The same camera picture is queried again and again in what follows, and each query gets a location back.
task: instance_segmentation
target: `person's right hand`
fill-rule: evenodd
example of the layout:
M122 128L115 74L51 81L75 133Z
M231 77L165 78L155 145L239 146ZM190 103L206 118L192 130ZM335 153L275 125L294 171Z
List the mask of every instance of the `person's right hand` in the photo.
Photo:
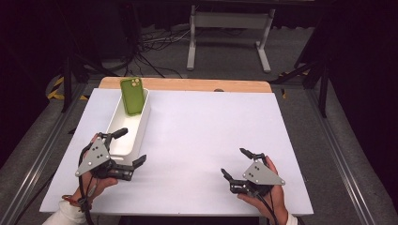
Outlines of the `person's right hand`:
M278 174L275 165L271 161L269 157L266 157L266 162L269 168L276 174ZM271 215L271 213L267 210L266 206L258 199L252 198L246 194L238 194L237 197L246 203L251 204L252 206L256 207L258 211L266 218L270 220L272 224L275 224L275 221ZM275 216L278 219L280 225L286 224L288 218L288 212L286 207L284 206L284 195L282 186L274 186L269 194L267 194L264 199L266 200L267 204L273 209L275 212Z

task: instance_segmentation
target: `white tabletop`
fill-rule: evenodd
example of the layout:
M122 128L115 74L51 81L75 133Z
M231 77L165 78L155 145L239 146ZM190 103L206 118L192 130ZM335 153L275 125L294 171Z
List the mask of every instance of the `white tabletop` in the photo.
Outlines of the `white tabletop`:
M235 179L252 161L240 153L269 155L285 180L286 207L293 215L313 208L273 94L150 91L151 113L130 182L119 181L95 201L92 213L142 216L259 216L229 191L221 168ZM118 89L95 89L43 200L54 212L64 194L78 187L74 176L82 149L105 132L120 98Z

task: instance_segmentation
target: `robotic hand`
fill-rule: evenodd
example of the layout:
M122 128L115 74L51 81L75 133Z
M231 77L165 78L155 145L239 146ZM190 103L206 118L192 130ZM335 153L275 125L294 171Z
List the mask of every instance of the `robotic hand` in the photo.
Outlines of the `robotic hand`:
M112 139L118 139L127 134L127 128L121 128L114 133L99 133L95 141L91 142L82 151L79 160L79 168L75 175L81 176L83 173L91 171L93 177L104 179L114 177L116 179L130 181L135 169L142 166L146 161L146 155L134 160L131 166L118 165L109 154L109 146Z
M254 163L243 174L246 180L235 180L225 169L222 169L223 177L229 182L232 193L244 193L256 198L267 195L274 185L285 184L281 177L268 168L264 153L256 155L244 148L240 148L240 152L249 159L253 159Z

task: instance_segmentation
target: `white sleeve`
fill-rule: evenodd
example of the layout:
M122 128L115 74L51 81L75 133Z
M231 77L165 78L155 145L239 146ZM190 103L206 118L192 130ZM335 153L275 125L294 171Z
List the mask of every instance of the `white sleeve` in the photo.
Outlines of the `white sleeve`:
M43 225L76 225L85 223L85 215L79 212L80 208L67 201L59 202L59 209L52 214Z
M287 222L286 225L298 225L298 219L296 217L293 217L291 214L287 216Z

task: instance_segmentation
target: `phone case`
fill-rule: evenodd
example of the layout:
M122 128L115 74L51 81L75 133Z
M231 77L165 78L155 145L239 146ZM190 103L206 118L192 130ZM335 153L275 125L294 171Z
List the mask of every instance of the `phone case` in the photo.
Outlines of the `phone case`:
M126 114L135 115L141 113L145 103L141 79L139 77L123 79L120 81L120 88Z

